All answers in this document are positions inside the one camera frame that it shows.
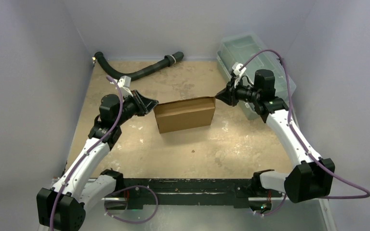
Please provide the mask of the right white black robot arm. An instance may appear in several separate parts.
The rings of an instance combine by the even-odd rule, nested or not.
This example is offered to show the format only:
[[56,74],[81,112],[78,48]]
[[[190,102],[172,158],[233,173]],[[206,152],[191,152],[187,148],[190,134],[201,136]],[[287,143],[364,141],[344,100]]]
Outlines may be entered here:
[[256,71],[254,84],[242,83],[243,71],[235,70],[226,87],[215,96],[230,106],[239,101],[252,103],[256,113],[276,134],[292,164],[290,174],[275,170],[255,172],[251,189],[255,195],[262,196],[269,190],[285,193],[294,202],[302,202],[330,194],[335,164],[324,159],[315,151],[299,131],[292,119],[288,119],[289,108],[286,102],[276,96],[275,77],[270,70]]

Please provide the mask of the brown cardboard box sheet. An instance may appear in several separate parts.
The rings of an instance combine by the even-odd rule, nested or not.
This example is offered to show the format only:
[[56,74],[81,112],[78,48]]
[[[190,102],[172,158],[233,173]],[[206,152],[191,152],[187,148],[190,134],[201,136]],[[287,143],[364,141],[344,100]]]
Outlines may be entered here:
[[154,108],[159,133],[209,126],[216,109],[214,97],[160,103]]

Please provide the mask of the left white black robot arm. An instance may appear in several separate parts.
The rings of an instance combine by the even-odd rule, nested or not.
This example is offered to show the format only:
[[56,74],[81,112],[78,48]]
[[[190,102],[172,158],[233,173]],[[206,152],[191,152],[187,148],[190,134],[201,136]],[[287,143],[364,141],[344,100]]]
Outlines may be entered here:
[[78,231],[86,214],[103,197],[123,194],[123,175],[119,172],[105,170],[94,182],[89,183],[89,179],[117,143],[122,134],[120,126],[133,116],[147,115],[158,103],[137,90],[101,99],[99,115],[76,160],[50,189],[42,188],[37,194],[41,225],[52,231]]

